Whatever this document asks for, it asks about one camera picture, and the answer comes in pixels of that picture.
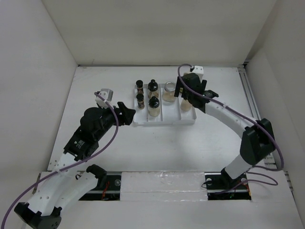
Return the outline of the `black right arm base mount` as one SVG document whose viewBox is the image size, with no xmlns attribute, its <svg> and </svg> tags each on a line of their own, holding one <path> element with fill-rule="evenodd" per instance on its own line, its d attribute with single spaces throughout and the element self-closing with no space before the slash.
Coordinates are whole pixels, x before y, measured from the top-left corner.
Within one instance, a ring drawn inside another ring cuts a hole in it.
<svg viewBox="0 0 305 229">
<path fill-rule="evenodd" d="M 207 191 L 207 199 L 212 200 L 251 200 L 250 189 L 245 173 L 231 179 L 224 171 L 205 172 L 202 188 Z"/>
</svg>

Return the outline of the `cream yellow squeeze bottle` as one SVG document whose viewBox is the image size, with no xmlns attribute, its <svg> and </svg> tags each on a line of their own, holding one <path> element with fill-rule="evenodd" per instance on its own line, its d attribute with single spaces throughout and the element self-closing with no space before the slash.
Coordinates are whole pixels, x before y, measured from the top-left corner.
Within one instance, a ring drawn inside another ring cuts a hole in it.
<svg viewBox="0 0 305 229">
<path fill-rule="evenodd" d="M 192 105 L 190 104 L 190 102 L 188 100 L 182 99 L 180 108 L 181 108 L 182 111 L 188 112 L 192 108 Z"/>
</svg>

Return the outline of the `small dark spice shaker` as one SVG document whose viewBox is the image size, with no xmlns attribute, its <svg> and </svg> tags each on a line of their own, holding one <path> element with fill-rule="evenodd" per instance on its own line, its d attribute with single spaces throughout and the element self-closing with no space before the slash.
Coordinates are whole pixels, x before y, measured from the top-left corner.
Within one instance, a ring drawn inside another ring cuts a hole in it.
<svg viewBox="0 0 305 229">
<path fill-rule="evenodd" d="M 145 104 L 144 104 L 144 95 L 143 94 L 137 94 L 136 95 L 136 100 L 137 100 L 137 104 L 138 104 L 138 108 L 139 109 L 144 109 Z"/>
<path fill-rule="evenodd" d="M 136 85 L 136 88 L 137 88 L 137 93 L 138 94 L 144 94 L 144 91 L 143 91 L 143 81 L 142 80 L 137 80 L 135 85 Z"/>
</svg>

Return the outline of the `black-capped white sauce bottle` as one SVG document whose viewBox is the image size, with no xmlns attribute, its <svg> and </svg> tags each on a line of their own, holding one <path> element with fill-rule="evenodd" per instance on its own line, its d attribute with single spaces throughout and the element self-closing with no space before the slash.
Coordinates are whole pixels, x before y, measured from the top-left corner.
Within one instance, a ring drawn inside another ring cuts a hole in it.
<svg viewBox="0 0 305 229">
<path fill-rule="evenodd" d="M 152 96 L 148 102 L 148 113 L 152 117 L 157 117 L 160 114 L 160 101 L 156 96 Z"/>
</svg>

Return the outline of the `wide glass jar metal rim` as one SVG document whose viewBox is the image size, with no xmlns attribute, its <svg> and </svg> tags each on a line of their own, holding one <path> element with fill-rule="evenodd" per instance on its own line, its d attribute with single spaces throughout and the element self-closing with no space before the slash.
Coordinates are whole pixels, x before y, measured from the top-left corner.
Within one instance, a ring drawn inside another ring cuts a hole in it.
<svg viewBox="0 0 305 229">
<path fill-rule="evenodd" d="M 174 96 L 176 83 L 166 82 L 163 88 L 163 100 L 166 102 L 174 102 L 176 97 Z"/>
</svg>

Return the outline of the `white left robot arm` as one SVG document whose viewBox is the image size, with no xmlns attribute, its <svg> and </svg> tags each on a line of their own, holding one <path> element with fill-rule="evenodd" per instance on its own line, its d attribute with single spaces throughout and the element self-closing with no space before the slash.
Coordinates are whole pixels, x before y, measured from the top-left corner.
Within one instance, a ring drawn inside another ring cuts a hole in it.
<svg viewBox="0 0 305 229">
<path fill-rule="evenodd" d="M 33 229 L 56 229 L 63 212 L 88 191 L 106 185 L 107 172 L 103 168 L 88 165 L 80 178 L 76 178 L 78 166 L 89 160 L 111 127 L 130 125 L 135 113 L 122 102 L 114 108 L 88 108 L 53 169 L 54 175 L 46 176 L 36 193 L 27 202 L 18 203 L 14 212 Z"/>
</svg>

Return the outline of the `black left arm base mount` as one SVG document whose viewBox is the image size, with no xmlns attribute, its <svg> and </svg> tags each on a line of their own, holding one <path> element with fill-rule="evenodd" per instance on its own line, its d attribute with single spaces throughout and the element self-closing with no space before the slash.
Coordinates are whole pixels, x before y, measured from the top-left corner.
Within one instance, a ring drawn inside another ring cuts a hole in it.
<svg viewBox="0 0 305 229">
<path fill-rule="evenodd" d="M 86 170 L 98 176 L 97 186 L 80 198 L 80 201 L 118 201 L 121 194 L 121 172 L 108 173 L 98 165 L 91 165 Z"/>
</svg>

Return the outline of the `black-capped glass condiment bottle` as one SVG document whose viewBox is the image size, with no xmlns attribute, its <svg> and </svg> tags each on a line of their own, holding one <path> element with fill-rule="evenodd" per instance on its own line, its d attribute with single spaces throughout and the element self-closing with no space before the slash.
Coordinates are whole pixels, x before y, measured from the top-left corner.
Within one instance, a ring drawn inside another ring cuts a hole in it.
<svg viewBox="0 0 305 229">
<path fill-rule="evenodd" d="M 151 79 L 151 81 L 148 83 L 147 89 L 149 99 L 151 99 L 153 96 L 159 98 L 159 85 L 154 79 Z"/>
</svg>

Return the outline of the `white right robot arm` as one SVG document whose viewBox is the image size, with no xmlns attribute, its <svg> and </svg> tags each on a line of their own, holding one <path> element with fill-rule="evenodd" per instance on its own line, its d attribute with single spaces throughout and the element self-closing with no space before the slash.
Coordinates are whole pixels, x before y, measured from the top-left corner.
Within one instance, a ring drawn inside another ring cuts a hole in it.
<svg viewBox="0 0 305 229">
<path fill-rule="evenodd" d="M 221 170 L 218 178 L 221 185 L 231 188 L 245 172 L 275 151 L 273 129 L 269 120 L 255 120 L 217 101 L 218 94 L 206 90 L 206 84 L 207 81 L 200 80 L 195 73 L 178 76 L 174 96 L 181 96 L 194 108 L 219 120 L 240 137 L 238 156 Z"/>
</svg>

